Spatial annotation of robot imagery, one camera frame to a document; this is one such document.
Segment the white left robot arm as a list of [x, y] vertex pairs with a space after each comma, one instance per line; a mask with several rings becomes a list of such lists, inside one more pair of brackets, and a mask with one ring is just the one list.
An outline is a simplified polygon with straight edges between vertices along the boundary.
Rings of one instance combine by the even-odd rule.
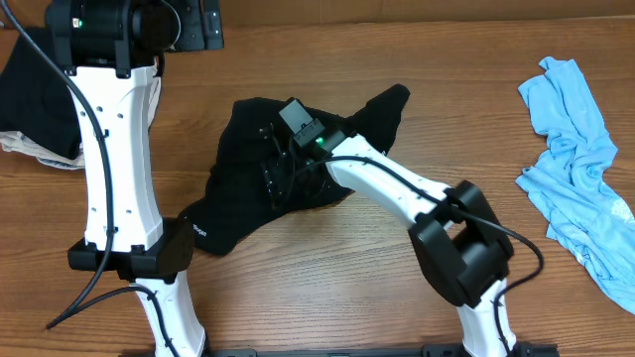
[[205, 49], [200, 5], [55, 1], [46, 23], [72, 82], [87, 184], [86, 228], [68, 263], [118, 274], [145, 310], [155, 355], [207, 356], [187, 279], [194, 235], [187, 221], [160, 214], [149, 148], [164, 53]]

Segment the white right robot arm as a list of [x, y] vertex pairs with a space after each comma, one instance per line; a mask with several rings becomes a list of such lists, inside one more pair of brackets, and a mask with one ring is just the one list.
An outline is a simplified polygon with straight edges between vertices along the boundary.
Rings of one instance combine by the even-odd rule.
[[469, 181], [450, 187], [423, 178], [358, 133], [316, 125], [284, 137], [286, 146], [261, 164], [274, 207], [290, 203], [294, 193], [315, 198], [332, 184], [364, 195], [407, 228], [424, 277], [456, 307], [463, 333], [461, 343], [427, 347], [426, 354], [524, 354], [504, 297], [513, 234], [479, 188]]

